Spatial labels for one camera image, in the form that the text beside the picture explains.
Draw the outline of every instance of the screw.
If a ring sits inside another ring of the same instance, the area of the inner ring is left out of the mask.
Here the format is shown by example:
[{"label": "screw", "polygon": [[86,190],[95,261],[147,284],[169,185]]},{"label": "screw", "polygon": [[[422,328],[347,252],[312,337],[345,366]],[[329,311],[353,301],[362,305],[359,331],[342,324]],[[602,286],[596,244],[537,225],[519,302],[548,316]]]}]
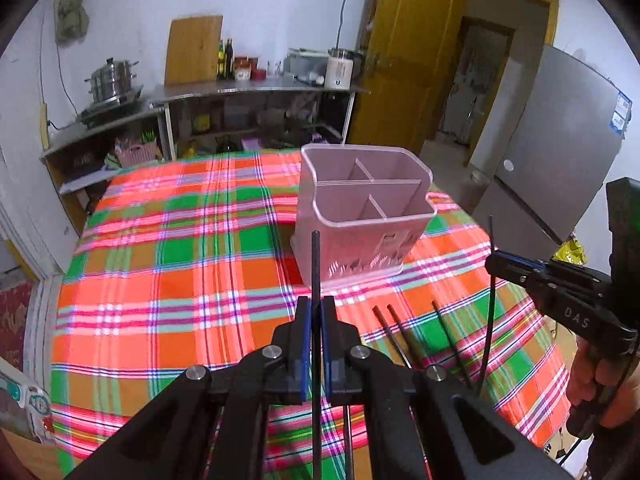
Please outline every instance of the screw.
[{"label": "screw", "polygon": [[366,359],[371,355],[371,350],[366,346],[356,345],[351,347],[350,354],[351,357],[355,357],[356,359]]},{"label": "screw", "polygon": [[424,373],[426,373],[427,377],[432,381],[444,381],[444,379],[447,377],[447,371],[439,365],[427,366],[424,369]]},{"label": "screw", "polygon": [[193,365],[187,368],[187,379],[199,381],[207,375],[207,369],[202,365]]},{"label": "screw", "polygon": [[282,348],[278,345],[267,345],[262,349],[262,355],[267,359],[277,359],[282,355]]}]

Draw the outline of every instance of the doormat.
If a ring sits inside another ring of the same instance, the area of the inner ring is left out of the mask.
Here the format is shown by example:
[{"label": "doormat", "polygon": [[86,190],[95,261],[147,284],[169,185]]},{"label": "doormat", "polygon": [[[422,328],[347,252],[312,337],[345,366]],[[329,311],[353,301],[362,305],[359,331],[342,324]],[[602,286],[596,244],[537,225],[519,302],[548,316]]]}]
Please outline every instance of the doormat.
[{"label": "doormat", "polygon": [[24,326],[33,283],[0,292],[0,357],[22,371]]}]

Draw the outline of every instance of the blue and white label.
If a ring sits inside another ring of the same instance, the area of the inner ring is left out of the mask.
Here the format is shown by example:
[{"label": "blue and white label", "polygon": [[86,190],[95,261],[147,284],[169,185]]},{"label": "blue and white label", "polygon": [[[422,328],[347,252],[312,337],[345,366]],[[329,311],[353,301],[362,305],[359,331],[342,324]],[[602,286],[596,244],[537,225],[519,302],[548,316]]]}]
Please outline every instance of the blue and white label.
[{"label": "blue and white label", "polygon": [[622,92],[618,92],[618,100],[616,102],[616,113],[622,117],[624,121],[629,117],[629,108],[631,108],[631,99]]},{"label": "blue and white label", "polygon": [[616,131],[617,134],[622,135],[622,130],[625,129],[625,120],[618,114],[618,112],[613,112],[610,126]]}]

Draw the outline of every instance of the power outlet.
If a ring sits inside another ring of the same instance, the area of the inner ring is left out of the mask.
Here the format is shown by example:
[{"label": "power outlet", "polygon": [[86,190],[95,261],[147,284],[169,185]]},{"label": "power outlet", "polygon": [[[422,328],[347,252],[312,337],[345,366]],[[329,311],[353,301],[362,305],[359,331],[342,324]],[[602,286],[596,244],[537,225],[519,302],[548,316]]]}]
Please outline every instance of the power outlet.
[{"label": "power outlet", "polygon": [[40,103],[40,141],[42,149],[49,149],[49,119],[47,118],[47,104]]}]

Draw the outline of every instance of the human hand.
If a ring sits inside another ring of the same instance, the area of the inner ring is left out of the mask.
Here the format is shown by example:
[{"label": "human hand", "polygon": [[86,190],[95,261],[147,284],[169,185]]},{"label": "human hand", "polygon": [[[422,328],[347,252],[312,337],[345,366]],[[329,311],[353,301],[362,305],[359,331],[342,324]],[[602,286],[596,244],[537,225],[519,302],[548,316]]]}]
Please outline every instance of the human hand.
[{"label": "human hand", "polygon": [[[626,380],[620,386],[616,397],[600,419],[604,428],[615,428],[631,420],[640,409],[640,367],[638,358],[629,369]],[[584,400],[593,400],[596,383],[604,386],[616,386],[628,365],[628,356],[619,360],[601,359],[597,365],[589,358],[589,343],[578,338],[578,351],[571,366],[571,375],[566,387],[566,398],[574,406]]]}]

